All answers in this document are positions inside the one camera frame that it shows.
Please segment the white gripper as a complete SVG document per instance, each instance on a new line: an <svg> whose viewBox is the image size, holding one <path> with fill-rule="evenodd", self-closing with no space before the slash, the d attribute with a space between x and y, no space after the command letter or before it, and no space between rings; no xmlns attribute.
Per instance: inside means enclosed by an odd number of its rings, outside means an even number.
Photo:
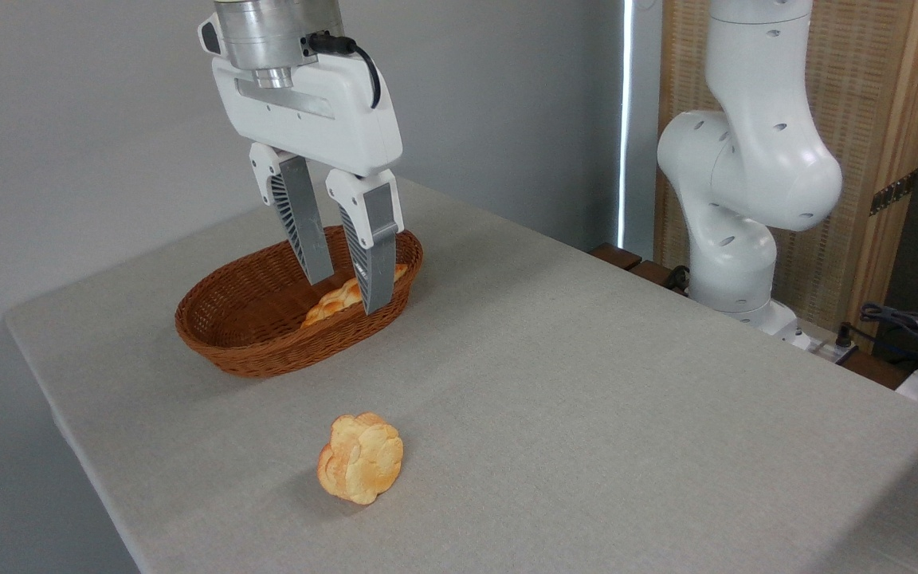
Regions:
<svg viewBox="0 0 918 574"><path fill-rule="evenodd" d="M378 76L373 108L373 69L360 55L318 54L292 69L290 88L262 88L230 63L218 16L201 22L199 41L212 56L234 131L254 141L250 161L262 201L276 210L313 285L334 266L306 159L334 167L328 195L339 206L364 312L378 312L392 301L396 235L405 229L396 177L386 170L401 159L403 142L385 79Z"/></svg>

